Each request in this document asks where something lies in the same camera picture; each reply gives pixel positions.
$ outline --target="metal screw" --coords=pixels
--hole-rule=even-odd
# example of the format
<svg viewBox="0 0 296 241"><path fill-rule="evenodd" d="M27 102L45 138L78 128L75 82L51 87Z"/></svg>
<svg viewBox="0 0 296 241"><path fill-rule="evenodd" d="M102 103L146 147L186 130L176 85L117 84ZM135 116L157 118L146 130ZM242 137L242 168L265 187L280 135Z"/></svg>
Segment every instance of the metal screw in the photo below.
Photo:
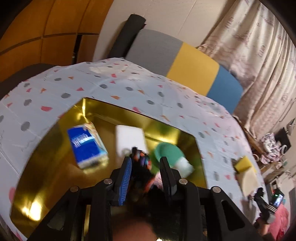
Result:
<svg viewBox="0 0 296 241"><path fill-rule="evenodd" d="M219 193L219 192L221 192L221 188L220 187L213 187L213 192Z"/></svg>
<svg viewBox="0 0 296 241"><path fill-rule="evenodd" d="M183 185L186 185L188 183L188 181L186 179L182 178L182 179L179 180L179 183L183 184Z"/></svg>
<svg viewBox="0 0 296 241"><path fill-rule="evenodd" d="M112 181L111 178L106 178L106 179L104 180L104 183L107 184L107 185L111 184L112 182L113 182L113 181Z"/></svg>
<svg viewBox="0 0 296 241"><path fill-rule="evenodd" d="M77 192L78 189L79 189L78 186L72 186L72 187L70 188L70 191L71 191L71 192Z"/></svg>

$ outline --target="white patterned tablecloth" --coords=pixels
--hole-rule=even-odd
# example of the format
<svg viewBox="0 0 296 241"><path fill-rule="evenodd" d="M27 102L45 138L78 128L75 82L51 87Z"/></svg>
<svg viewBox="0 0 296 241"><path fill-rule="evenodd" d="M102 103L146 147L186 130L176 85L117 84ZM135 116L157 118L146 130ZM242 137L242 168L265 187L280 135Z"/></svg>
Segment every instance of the white patterned tablecloth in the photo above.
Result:
<svg viewBox="0 0 296 241"><path fill-rule="evenodd" d="M231 159L248 156L265 186L236 120L215 101L124 59L56 66L24 82L0 101L0 215L9 218L18 179L40 140L82 97L153 117L195 136L207 186L220 186L248 215Z"/></svg>

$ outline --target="floral curtain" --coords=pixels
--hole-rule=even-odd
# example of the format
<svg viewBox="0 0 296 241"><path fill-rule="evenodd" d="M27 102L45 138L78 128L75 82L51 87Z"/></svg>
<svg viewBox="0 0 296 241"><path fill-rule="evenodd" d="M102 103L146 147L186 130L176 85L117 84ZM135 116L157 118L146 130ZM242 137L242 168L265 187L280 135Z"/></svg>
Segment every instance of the floral curtain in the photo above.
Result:
<svg viewBox="0 0 296 241"><path fill-rule="evenodd" d="M198 49L241 83L234 114L260 139L295 98L296 48L283 26L259 0L237 0Z"/></svg>

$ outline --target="metallic gold box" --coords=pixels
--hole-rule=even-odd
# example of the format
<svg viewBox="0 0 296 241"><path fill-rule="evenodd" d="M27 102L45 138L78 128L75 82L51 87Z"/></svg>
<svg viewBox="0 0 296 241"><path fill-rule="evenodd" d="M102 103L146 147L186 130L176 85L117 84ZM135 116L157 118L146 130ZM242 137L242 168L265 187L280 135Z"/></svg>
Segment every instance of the metallic gold box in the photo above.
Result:
<svg viewBox="0 0 296 241"><path fill-rule="evenodd" d="M81 170L76 164L67 130L93 122L108 153L109 161ZM101 101L83 98L51 128L28 161L18 183L11 210L15 226L29 237L42 218L74 185L90 187L118 168L115 153L115 126L128 125L144 130L149 152L160 142L178 146L195 171L187 178L206 188L200 154L194 136L158 120Z"/></svg>

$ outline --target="tissue pack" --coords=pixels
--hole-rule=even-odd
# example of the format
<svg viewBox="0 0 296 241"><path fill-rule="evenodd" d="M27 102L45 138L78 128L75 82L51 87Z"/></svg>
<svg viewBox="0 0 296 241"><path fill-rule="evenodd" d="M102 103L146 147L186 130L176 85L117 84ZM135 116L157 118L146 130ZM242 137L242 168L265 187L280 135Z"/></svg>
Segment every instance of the tissue pack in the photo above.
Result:
<svg viewBox="0 0 296 241"><path fill-rule="evenodd" d="M70 128L68 136L80 168L87 168L108 160L108 152L93 123Z"/></svg>

